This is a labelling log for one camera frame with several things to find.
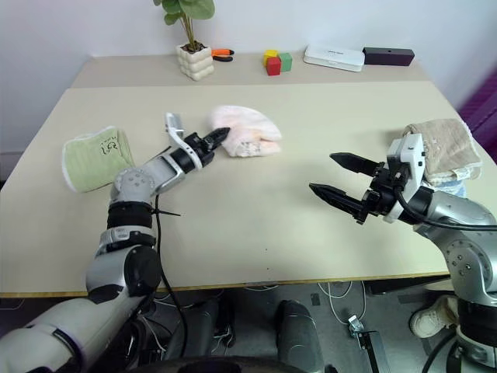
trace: green leaf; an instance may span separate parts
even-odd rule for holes
[[[162,0],[162,8],[166,13],[175,14],[181,12],[179,0]]]
[[[176,23],[176,21],[181,17],[181,12],[179,13],[168,13],[164,16],[164,22],[166,25],[171,26]]]
[[[179,0],[181,9],[193,19],[209,19],[214,15],[213,0]]]

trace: plant pot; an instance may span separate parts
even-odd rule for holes
[[[182,47],[184,46],[178,45],[176,47],[176,54],[178,55],[179,70],[183,74],[195,81],[199,81],[214,72],[214,61],[210,47],[205,47],[195,53],[189,53]]]

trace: yellow block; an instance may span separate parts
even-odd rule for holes
[[[264,66],[267,65],[267,59],[269,57],[278,57],[278,51],[275,51],[274,49],[268,49],[265,53],[264,53]]]

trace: black box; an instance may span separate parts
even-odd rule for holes
[[[409,66],[414,58],[411,49],[365,47],[363,53],[364,64]]]

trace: potted plant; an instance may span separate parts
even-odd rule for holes
[[[214,71],[211,49],[195,40],[193,20],[211,18],[215,10],[213,0],[154,0],[154,4],[164,8],[166,25],[179,20],[188,37],[187,44],[176,47],[181,72],[193,80],[211,74]]]

